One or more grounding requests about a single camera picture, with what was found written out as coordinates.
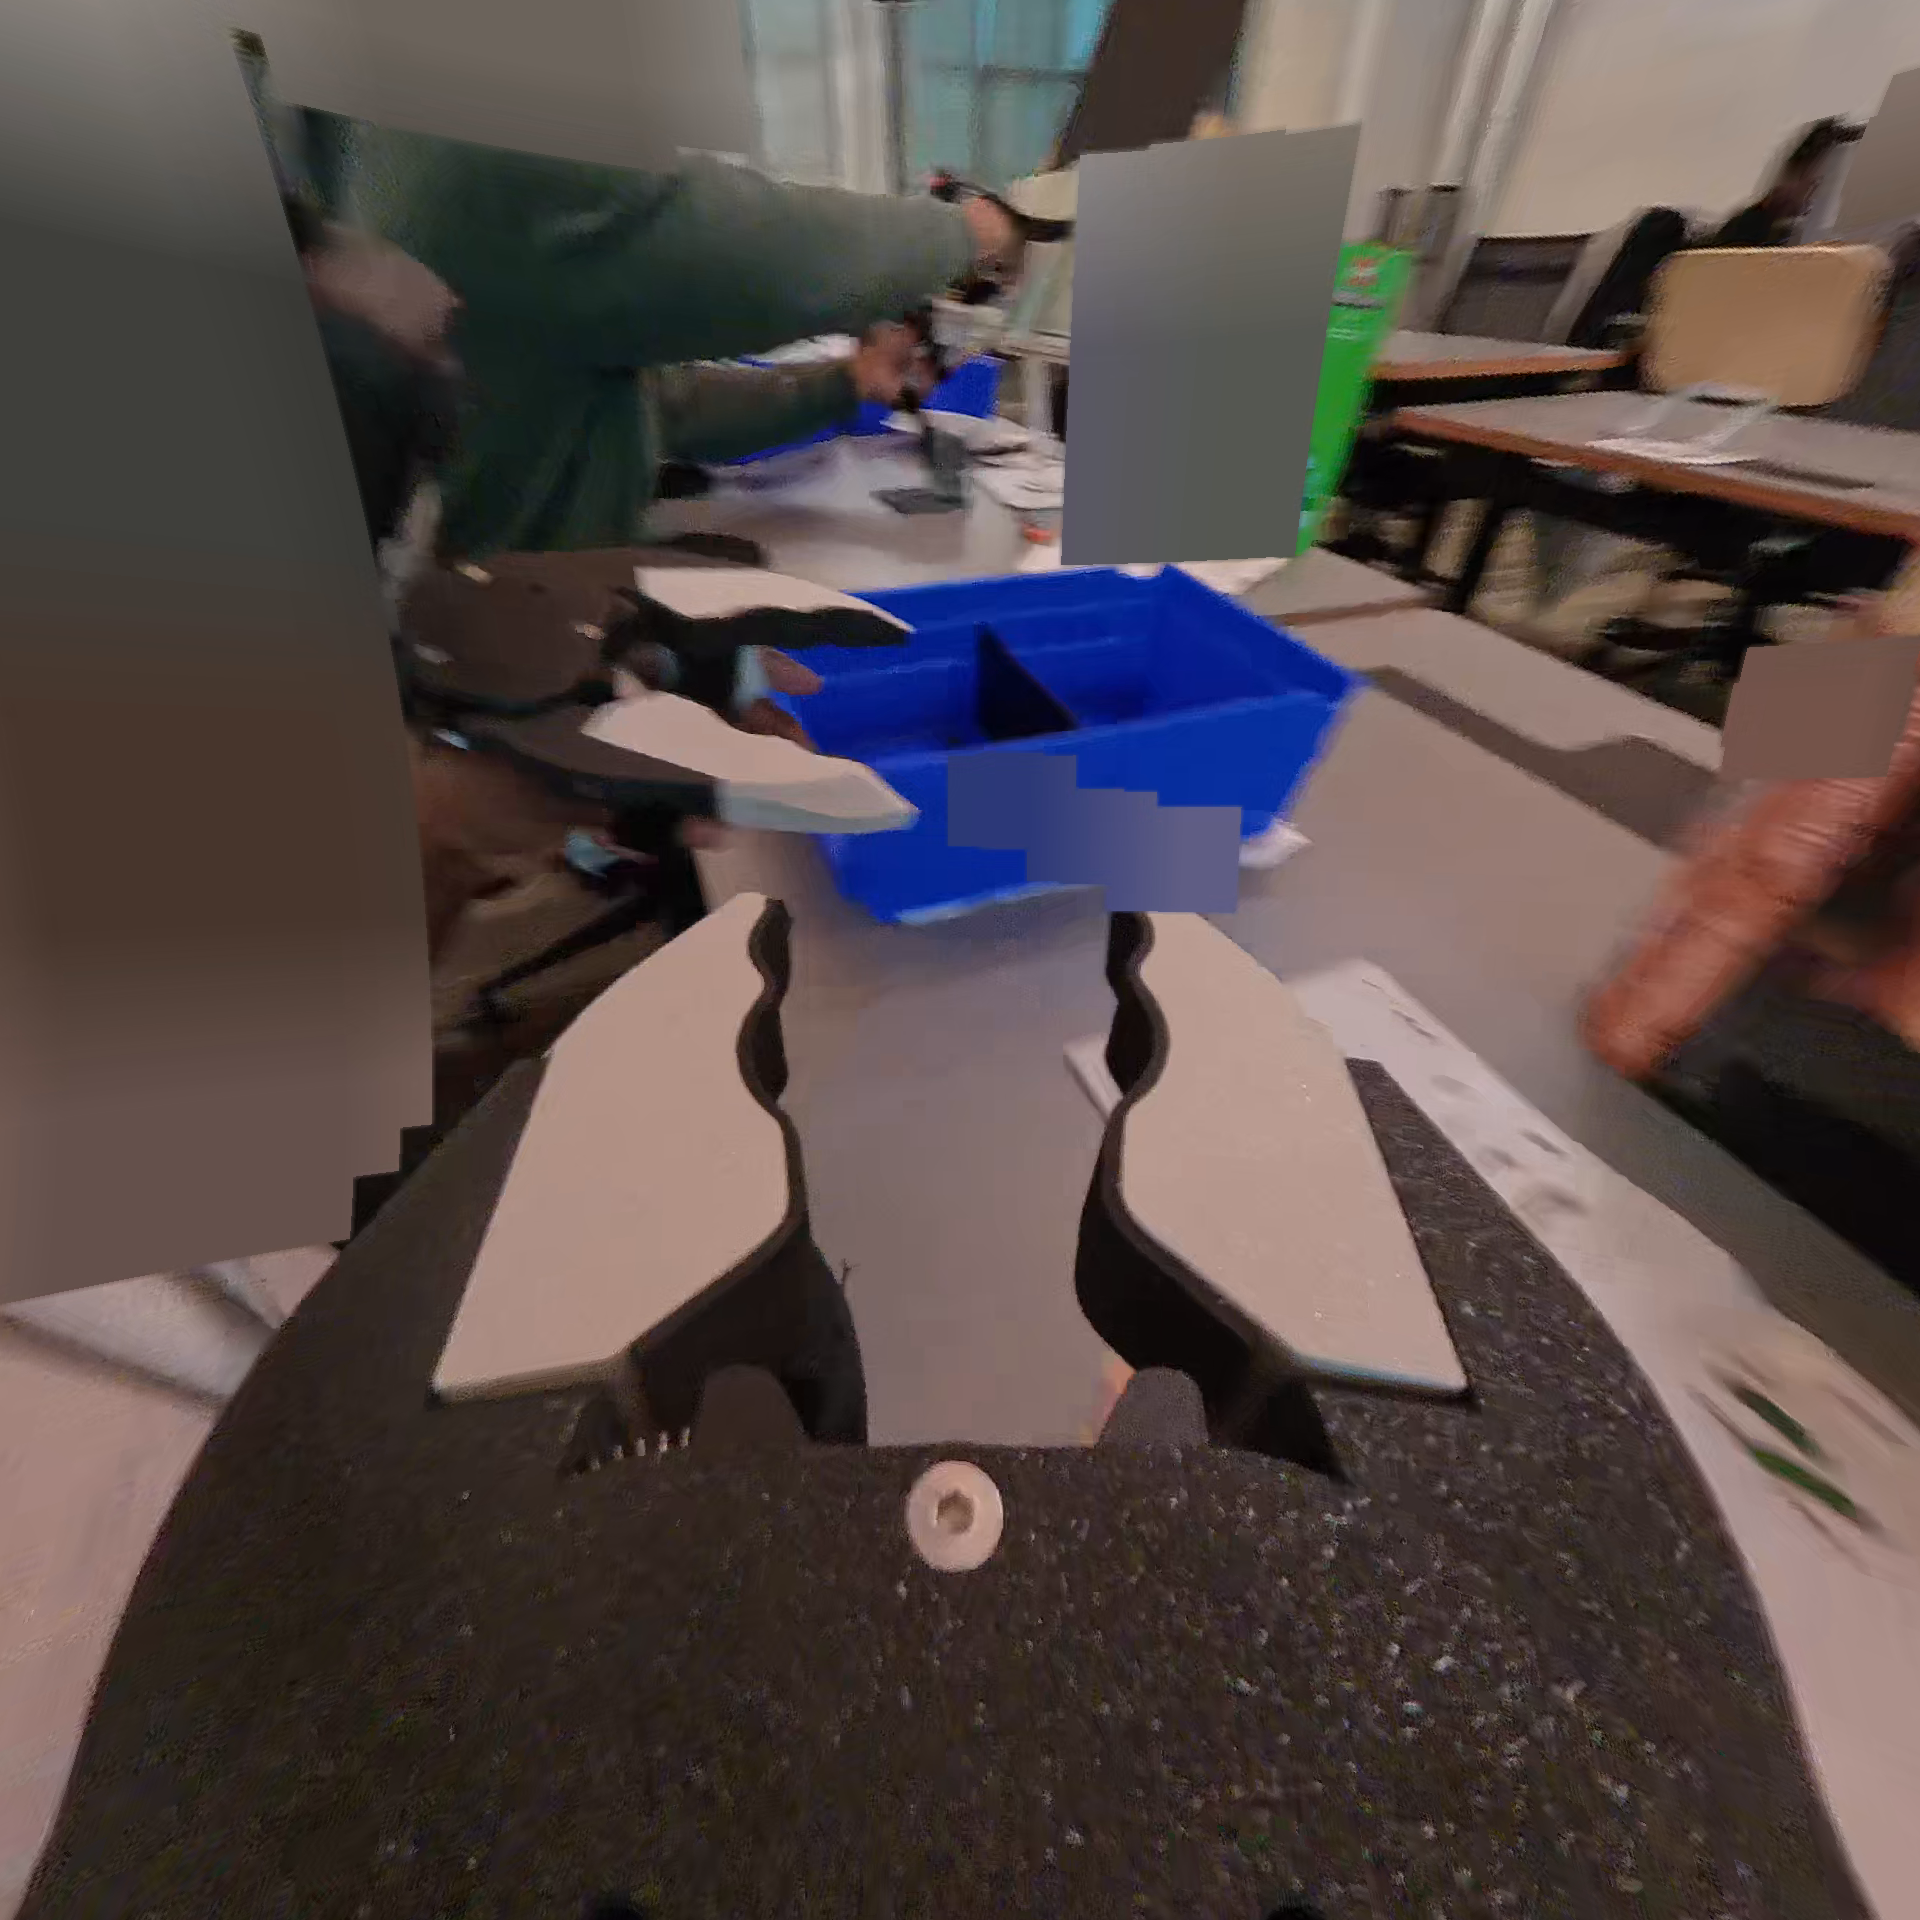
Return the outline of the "green cardboard box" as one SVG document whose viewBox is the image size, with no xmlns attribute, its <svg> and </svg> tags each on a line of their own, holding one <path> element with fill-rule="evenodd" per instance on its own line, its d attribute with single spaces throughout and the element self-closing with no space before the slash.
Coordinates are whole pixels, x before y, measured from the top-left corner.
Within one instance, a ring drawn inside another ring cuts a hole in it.
<svg viewBox="0 0 1920 1920">
<path fill-rule="evenodd" d="M 1294 556 L 1316 544 L 1343 484 L 1366 420 L 1373 369 L 1397 330 L 1414 260 L 1414 253 L 1380 242 L 1346 244 L 1338 257 Z"/>
</svg>

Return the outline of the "blue plastic bin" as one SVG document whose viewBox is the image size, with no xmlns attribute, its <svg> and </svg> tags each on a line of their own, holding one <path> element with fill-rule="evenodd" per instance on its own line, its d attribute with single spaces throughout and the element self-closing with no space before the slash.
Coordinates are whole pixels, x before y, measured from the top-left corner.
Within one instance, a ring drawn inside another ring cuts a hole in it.
<svg viewBox="0 0 1920 1920">
<path fill-rule="evenodd" d="M 939 416 L 945 432 L 964 434 L 961 426 L 950 426 L 952 420 L 995 420 L 998 413 L 998 375 L 1002 362 L 995 356 L 972 356 L 952 362 L 945 380 L 939 380 L 915 411 L 884 411 L 871 401 L 857 408 L 857 415 L 841 426 L 817 428 L 804 437 L 789 437 L 776 444 L 754 445 L 749 453 L 729 454 L 722 466 L 757 466 L 773 464 L 789 457 L 799 457 L 815 447 L 843 441 L 884 439 L 890 434 L 914 434 L 922 420 Z"/>
<path fill-rule="evenodd" d="M 825 834 L 843 899 L 922 923 L 1036 891 L 1234 909 L 1359 680 L 1180 568 L 1064 568 L 869 593 L 902 645 L 817 651 L 786 701 L 919 818 Z"/>
</svg>

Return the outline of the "wood-edged grey desk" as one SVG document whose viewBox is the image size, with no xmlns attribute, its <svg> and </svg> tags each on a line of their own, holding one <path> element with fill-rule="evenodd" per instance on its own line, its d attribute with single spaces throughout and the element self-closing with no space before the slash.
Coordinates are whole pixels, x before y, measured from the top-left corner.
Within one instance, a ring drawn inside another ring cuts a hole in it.
<svg viewBox="0 0 1920 1920">
<path fill-rule="evenodd" d="M 1713 562 L 1733 562 L 1767 537 L 1836 543 L 1842 593 L 1878 590 L 1914 562 L 1912 432 L 1777 413 L 1743 444 L 1750 459 L 1730 466 L 1646 461 L 1591 445 L 1651 401 L 1567 394 L 1390 415 L 1397 441 L 1442 454 L 1451 499 L 1485 504 L 1449 608 L 1472 600 L 1500 524 L 1514 514 Z"/>
<path fill-rule="evenodd" d="M 1621 348 L 1570 348 L 1470 334 L 1397 330 L 1373 360 L 1374 383 L 1435 382 L 1595 382 L 1631 368 Z"/>
</svg>

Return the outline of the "window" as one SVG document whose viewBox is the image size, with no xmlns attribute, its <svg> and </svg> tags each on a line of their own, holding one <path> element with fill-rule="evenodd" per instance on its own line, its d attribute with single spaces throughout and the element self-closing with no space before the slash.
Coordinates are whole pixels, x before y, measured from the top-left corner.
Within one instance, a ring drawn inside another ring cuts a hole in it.
<svg viewBox="0 0 1920 1920">
<path fill-rule="evenodd" d="M 1044 170 L 1105 3 L 742 3 L 761 168 L 806 184 L 1005 187 Z"/>
</svg>

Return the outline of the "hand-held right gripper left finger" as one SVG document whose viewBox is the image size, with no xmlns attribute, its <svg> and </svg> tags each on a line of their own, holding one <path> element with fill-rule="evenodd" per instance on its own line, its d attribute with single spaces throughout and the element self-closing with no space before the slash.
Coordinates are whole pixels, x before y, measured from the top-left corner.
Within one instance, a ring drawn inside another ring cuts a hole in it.
<svg viewBox="0 0 1920 1920">
<path fill-rule="evenodd" d="M 547 1050 L 437 1405 L 610 1387 L 656 1439 L 690 1434 L 713 1378 L 754 1368 L 804 1437 L 869 1443 L 850 1301 L 784 1107 L 791 930 L 784 902 L 740 892 Z"/>
</svg>

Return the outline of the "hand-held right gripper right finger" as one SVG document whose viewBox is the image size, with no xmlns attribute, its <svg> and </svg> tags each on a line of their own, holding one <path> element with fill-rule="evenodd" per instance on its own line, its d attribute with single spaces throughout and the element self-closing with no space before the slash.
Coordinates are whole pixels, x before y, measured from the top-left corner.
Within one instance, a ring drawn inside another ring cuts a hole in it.
<svg viewBox="0 0 1920 1920">
<path fill-rule="evenodd" d="M 1114 1101 L 1073 1288 L 1212 1444 L 1328 1444 L 1320 1389 L 1470 1405 L 1346 1056 L 1212 921 L 1118 912 Z"/>
</svg>

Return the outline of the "toy instruction booklet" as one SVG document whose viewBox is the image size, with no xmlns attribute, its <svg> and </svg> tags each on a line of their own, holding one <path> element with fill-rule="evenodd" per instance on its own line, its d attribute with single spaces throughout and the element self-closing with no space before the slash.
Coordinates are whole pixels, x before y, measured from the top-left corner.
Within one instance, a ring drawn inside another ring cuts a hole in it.
<svg viewBox="0 0 1920 1920">
<path fill-rule="evenodd" d="M 1235 1446 L 1318 1469 L 1405 1425 L 1528 1534 L 1682 1533 L 1719 1503 L 1764 1559 L 1914 1581 L 1910 1421 L 1397 987 L 1332 973 L 1298 1001 L 1346 1056 L 1470 1405 L 1320 1389 L 1328 1444 Z"/>
</svg>

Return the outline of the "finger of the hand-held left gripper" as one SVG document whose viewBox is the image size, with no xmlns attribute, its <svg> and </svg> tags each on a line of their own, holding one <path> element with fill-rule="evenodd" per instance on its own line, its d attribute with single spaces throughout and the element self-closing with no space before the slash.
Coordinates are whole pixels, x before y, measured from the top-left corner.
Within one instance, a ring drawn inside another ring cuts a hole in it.
<svg viewBox="0 0 1920 1920">
<path fill-rule="evenodd" d="M 714 815 L 736 830 L 882 837 L 921 818 L 871 768 L 742 733 L 683 697 L 642 691 L 594 708 L 584 737 L 708 781 Z"/>
<path fill-rule="evenodd" d="M 671 646 L 760 645 L 784 653 L 890 650 L 915 627 L 873 602 L 746 567 L 636 567 L 636 613 Z"/>
</svg>

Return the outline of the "black office chair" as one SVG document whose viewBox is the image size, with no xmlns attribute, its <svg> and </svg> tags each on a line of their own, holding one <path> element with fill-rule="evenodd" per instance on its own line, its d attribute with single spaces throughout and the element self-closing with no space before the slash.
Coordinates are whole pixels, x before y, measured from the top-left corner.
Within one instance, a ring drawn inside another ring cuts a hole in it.
<svg viewBox="0 0 1920 1920">
<path fill-rule="evenodd" d="M 437 1038 L 500 1031 L 605 986 L 708 907 L 682 822 L 638 807 L 495 857 L 431 965 Z"/>
</svg>

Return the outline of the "person's left hand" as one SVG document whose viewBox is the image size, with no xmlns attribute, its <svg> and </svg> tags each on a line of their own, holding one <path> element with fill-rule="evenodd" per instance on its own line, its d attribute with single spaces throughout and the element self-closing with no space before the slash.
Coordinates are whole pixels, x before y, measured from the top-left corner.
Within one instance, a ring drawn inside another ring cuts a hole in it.
<svg viewBox="0 0 1920 1920">
<path fill-rule="evenodd" d="M 784 704 L 810 698 L 819 689 L 821 677 L 802 662 L 753 646 L 736 664 L 733 723 L 748 734 L 776 737 L 812 751 L 810 734 Z"/>
</svg>

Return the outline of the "beige chair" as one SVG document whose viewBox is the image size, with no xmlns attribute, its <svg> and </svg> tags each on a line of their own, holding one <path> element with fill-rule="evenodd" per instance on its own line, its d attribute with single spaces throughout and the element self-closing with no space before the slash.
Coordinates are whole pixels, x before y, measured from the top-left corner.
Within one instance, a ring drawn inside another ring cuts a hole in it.
<svg viewBox="0 0 1920 1920">
<path fill-rule="evenodd" d="M 1835 402 L 1868 368 L 1892 279 L 1892 257 L 1872 244 L 1679 252 L 1648 287 L 1637 386 L 1790 413 Z"/>
</svg>

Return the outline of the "clear plastic sleeve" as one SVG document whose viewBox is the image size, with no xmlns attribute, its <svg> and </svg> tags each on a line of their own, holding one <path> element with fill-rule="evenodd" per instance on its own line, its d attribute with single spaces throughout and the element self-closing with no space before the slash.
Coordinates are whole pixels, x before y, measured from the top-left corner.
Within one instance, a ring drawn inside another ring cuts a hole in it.
<svg viewBox="0 0 1920 1920">
<path fill-rule="evenodd" d="M 1777 413 L 1772 395 L 1699 382 L 1656 395 L 1648 411 L 1591 445 L 1646 461 L 1730 466 L 1750 459 L 1743 444 Z"/>
</svg>

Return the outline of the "grey mesh office chair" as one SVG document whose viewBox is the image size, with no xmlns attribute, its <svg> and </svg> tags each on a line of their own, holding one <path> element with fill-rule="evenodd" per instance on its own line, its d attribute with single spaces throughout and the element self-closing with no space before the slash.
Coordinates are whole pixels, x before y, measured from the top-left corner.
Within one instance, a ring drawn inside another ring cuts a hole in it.
<svg viewBox="0 0 1920 1920">
<path fill-rule="evenodd" d="M 1571 323 L 1552 315 L 1588 247 L 1591 235 L 1475 239 L 1432 330 L 1456 340 L 1563 347 Z"/>
</svg>

